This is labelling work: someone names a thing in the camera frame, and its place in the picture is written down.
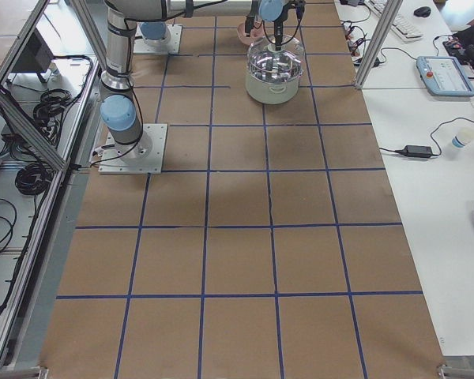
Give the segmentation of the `glass pot lid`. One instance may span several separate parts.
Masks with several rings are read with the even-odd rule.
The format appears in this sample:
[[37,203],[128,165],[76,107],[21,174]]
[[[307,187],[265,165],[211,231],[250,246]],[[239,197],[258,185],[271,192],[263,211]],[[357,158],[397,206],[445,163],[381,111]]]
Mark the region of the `glass pot lid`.
[[268,84],[283,84],[299,79],[303,74],[305,50],[296,38],[276,49],[265,37],[253,42],[247,51],[247,72]]

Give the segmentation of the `pale green cooking pot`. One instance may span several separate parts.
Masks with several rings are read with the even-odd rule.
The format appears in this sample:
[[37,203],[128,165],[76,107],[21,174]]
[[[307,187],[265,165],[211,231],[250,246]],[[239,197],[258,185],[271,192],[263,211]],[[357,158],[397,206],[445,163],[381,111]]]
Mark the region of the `pale green cooking pot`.
[[281,104],[291,100],[299,90],[303,71],[291,80],[273,83],[271,80],[259,79],[249,70],[246,72],[245,86],[250,97],[264,104]]

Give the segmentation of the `pink bowl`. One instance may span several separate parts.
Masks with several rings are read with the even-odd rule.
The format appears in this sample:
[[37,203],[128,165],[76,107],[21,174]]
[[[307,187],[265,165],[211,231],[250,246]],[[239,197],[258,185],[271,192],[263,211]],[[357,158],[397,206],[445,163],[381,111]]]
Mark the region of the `pink bowl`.
[[239,24],[237,27],[237,36],[241,43],[250,46],[253,42],[264,36],[261,23],[255,23],[249,34],[245,32],[245,24]]

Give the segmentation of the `white keyboard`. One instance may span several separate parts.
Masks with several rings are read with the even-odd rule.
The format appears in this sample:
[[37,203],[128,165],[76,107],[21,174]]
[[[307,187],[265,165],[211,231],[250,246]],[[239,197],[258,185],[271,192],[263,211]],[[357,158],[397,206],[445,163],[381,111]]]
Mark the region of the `white keyboard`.
[[[365,4],[370,8],[371,12],[380,17],[387,5],[387,0],[367,0]],[[423,33],[408,19],[400,13],[394,18],[391,30],[404,42],[415,42],[423,38]]]

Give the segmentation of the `black computer mouse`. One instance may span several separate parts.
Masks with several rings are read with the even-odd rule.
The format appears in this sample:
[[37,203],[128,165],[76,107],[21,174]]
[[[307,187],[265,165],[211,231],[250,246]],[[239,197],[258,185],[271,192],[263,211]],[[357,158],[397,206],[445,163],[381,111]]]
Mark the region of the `black computer mouse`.
[[413,11],[414,17],[426,18],[431,15],[431,8],[429,6],[421,6]]

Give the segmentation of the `blue teach pendant tablet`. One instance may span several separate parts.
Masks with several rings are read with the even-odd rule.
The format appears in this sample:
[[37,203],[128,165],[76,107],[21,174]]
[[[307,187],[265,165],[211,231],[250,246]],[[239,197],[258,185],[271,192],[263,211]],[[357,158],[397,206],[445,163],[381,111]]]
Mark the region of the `blue teach pendant tablet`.
[[433,96],[474,96],[472,83],[454,57],[419,56],[416,68]]

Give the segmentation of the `paper cup with blue band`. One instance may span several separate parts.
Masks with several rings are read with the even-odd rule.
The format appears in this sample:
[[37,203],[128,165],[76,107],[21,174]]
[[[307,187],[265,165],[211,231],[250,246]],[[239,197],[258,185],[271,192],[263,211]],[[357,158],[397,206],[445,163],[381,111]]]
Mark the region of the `paper cup with blue band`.
[[461,127],[451,141],[453,146],[453,158],[459,159],[463,156],[473,141],[474,129],[467,126]]

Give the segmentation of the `aluminium frame post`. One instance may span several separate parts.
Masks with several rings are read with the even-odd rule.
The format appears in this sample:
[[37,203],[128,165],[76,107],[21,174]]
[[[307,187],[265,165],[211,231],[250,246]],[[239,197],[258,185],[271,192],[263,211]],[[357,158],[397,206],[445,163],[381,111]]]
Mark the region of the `aluminium frame post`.
[[355,76],[355,87],[362,89],[364,83],[374,67],[375,59],[384,43],[386,36],[391,29],[391,25],[402,4],[402,0],[389,0],[385,5],[381,16],[379,17],[376,28],[372,34],[371,41],[363,55],[360,66]]

